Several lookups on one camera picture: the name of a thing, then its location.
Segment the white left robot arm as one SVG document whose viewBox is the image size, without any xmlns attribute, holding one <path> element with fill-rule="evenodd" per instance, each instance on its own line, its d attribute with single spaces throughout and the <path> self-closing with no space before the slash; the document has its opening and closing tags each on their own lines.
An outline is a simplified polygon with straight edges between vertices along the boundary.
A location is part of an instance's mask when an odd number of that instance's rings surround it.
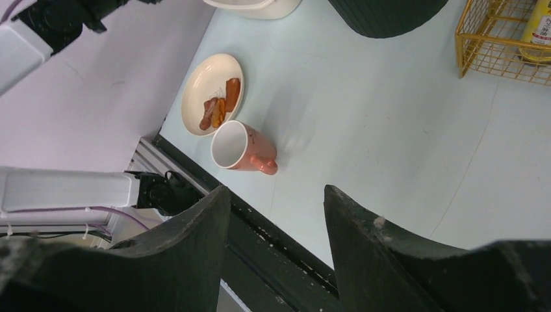
<svg viewBox="0 0 551 312">
<path fill-rule="evenodd" d="M 36 1 L 20 12 L 10 5 L 1 18 L 1 91 L 67 48 L 84 28 L 103 33 L 103 19 L 123 1 Z M 179 173 L 118 173 L 1 169 L 1 225 L 12 235 L 17 215 L 57 211 L 156 209 L 175 216 L 192 207 L 199 192 Z"/>
</svg>

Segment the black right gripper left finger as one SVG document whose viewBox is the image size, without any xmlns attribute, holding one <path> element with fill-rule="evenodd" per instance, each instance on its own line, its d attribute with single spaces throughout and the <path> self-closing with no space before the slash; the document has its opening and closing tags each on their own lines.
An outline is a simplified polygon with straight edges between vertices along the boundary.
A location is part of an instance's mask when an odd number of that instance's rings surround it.
<svg viewBox="0 0 551 312">
<path fill-rule="evenodd" d="M 109 249 L 1 241 L 2 311 L 215 311 L 230 217 L 218 187 Z"/>
</svg>

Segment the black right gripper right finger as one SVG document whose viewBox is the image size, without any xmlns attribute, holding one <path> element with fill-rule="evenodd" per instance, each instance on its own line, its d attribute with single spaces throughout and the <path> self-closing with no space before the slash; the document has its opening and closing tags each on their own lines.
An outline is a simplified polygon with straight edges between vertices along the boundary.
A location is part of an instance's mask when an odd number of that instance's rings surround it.
<svg viewBox="0 0 551 312">
<path fill-rule="evenodd" d="M 333 185 L 324 213 L 344 311 L 549 311 L 550 242 L 464 250 L 414 234 Z"/>
</svg>

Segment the yellow label small bottle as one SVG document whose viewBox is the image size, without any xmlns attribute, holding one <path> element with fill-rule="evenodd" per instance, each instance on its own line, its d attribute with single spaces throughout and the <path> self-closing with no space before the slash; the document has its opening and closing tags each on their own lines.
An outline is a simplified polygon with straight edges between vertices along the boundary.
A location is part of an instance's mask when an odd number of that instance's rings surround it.
<svg viewBox="0 0 551 312">
<path fill-rule="evenodd" d="M 521 41 L 550 48 L 550 1 L 536 1 Z M 529 62 L 550 64 L 550 50 L 521 46 L 519 52 L 521 58 Z"/>
</svg>

